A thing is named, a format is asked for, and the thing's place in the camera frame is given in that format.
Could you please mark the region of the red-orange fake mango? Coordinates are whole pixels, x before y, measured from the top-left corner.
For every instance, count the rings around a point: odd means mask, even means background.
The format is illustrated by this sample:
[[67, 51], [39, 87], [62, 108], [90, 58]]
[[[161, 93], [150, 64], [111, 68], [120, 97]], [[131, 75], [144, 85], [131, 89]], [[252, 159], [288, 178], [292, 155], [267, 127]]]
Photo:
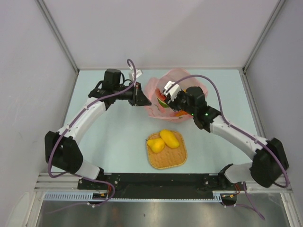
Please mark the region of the red-orange fake mango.
[[188, 113], [183, 110], [180, 110], [175, 114], [175, 117], [179, 118], [179, 117], [182, 117], [183, 115], [188, 115]]

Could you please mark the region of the fake watermelon slice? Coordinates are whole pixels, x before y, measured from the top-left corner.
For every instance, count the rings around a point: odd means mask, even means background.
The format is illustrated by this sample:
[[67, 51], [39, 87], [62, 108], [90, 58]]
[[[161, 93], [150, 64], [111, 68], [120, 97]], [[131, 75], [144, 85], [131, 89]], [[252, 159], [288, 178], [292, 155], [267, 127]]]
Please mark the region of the fake watermelon slice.
[[163, 108], [169, 108], [169, 106], [165, 103], [166, 97], [162, 94], [162, 92], [160, 91], [159, 88], [155, 89], [155, 94], [156, 94], [156, 97], [157, 97], [157, 100], [158, 100], [159, 104]]

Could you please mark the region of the pink plastic bag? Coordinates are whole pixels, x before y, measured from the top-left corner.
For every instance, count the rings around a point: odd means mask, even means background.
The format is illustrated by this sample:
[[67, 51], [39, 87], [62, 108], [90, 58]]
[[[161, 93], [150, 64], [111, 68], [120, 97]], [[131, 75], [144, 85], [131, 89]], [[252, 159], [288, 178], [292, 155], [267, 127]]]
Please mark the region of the pink plastic bag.
[[192, 115], [183, 115], [182, 117], [175, 117], [177, 112], [174, 112], [170, 108], [163, 108], [156, 97], [155, 89], [159, 88], [163, 93], [164, 86], [168, 81], [177, 81], [186, 76], [189, 76], [190, 73], [184, 69], [172, 69], [164, 74], [162, 77], [155, 78], [152, 77], [148, 80], [147, 85], [144, 87], [144, 94], [151, 102], [151, 106], [147, 106], [145, 109], [148, 113], [148, 116], [158, 120], [164, 120], [168, 122], [184, 122], [193, 118]]

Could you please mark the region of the yellow fake mango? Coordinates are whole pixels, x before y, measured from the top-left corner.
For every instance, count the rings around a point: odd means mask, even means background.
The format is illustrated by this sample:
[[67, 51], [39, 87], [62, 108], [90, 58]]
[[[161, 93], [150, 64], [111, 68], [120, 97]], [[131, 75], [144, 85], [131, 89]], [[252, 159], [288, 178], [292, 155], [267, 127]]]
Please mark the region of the yellow fake mango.
[[173, 132], [163, 129], [159, 132], [160, 137], [164, 140], [165, 144], [169, 148], [178, 148], [179, 147], [179, 141], [173, 134]]

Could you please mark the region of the yellow fake pear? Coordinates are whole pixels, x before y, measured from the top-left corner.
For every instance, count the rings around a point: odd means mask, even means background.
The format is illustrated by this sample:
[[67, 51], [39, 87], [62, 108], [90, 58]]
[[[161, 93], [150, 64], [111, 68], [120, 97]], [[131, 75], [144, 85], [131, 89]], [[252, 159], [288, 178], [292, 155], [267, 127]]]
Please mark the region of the yellow fake pear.
[[147, 146], [153, 153], [160, 153], [165, 147], [165, 142], [162, 138], [147, 140]]

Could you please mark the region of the woven bamboo tray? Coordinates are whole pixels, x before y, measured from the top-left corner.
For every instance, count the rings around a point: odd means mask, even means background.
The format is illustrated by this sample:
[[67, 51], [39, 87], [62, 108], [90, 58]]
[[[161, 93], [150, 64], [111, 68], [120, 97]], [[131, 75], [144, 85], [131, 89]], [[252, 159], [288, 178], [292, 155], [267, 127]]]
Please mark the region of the woven bamboo tray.
[[161, 138], [159, 133], [150, 135], [146, 140], [147, 157], [150, 165], [158, 170], [173, 168], [183, 165], [187, 160], [187, 149], [182, 135], [177, 131], [171, 131], [179, 141], [178, 148], [169, 148], [166, 144], [162, 152], [153, 153], [147, 146], [147, 140]]

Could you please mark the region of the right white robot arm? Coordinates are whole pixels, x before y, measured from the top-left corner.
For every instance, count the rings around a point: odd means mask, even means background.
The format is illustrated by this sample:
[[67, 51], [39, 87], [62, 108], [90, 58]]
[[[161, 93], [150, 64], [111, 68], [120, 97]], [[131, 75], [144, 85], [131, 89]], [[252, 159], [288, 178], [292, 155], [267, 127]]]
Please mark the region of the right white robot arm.
[[268, 188], [289, 167], [280, 140], [252, 135], [232, 125], [220, 111], [207, 104], [200, 87], [189, 87], [183, 91], [178, 84], [170, 81], [165, 85], [163, 94], [165, 103], [173, 111], [182, 110], [192, 115], [199, 129], [220, 136], [250, 158], [249, 163], [229, 164], [219, 172], [218, 184], [222, 189], [229, 190], [235, 183], [250, 180]]

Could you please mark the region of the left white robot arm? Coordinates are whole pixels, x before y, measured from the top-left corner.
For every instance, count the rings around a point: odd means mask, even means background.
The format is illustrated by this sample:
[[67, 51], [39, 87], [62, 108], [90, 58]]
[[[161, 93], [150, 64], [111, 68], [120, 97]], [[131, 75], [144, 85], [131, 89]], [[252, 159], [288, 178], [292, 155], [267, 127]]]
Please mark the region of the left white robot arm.
[[45, 160], [49, 172], [54, 166], [65, 173], [88, 178], [89, 185], [94, 189], [104, 185], [104, 170], [86, 161], [78, 144], [94, 121], [116, 100], [126, 100], [131, 106], [151, 105], [141, 83], [137, 82], [142, 73], [141, 70], [131, 69], [130, 78], [125, 79], [120, 70], [105, 71], [104, 78], [91, 90], [77, 115], [58, 131], [49, 131], [45, 135]]

